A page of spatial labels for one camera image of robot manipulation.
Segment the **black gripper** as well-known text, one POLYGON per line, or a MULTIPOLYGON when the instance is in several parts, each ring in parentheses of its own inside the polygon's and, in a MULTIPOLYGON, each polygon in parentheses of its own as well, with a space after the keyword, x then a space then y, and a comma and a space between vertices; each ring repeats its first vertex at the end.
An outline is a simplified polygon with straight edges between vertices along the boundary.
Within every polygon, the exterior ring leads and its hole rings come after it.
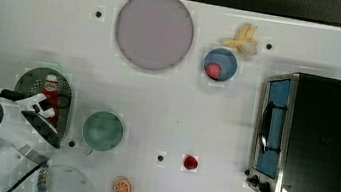
POLYGON ((56 149, 60 148, 61 137, 50 123, 51 118, 55 116, 55 109, 43 93, 20 100, 19 109, 23 117, 46 142, 56 149))

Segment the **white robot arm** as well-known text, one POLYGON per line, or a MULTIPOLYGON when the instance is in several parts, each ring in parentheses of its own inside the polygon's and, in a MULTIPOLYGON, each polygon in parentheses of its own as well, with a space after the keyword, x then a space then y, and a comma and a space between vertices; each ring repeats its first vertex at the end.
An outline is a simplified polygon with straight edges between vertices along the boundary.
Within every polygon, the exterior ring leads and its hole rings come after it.
POLYGON ((61 137, 50 120, 69 109, 66 95, 0 92, 0 192, 94 192, 85 176, 50 162, 61 137))

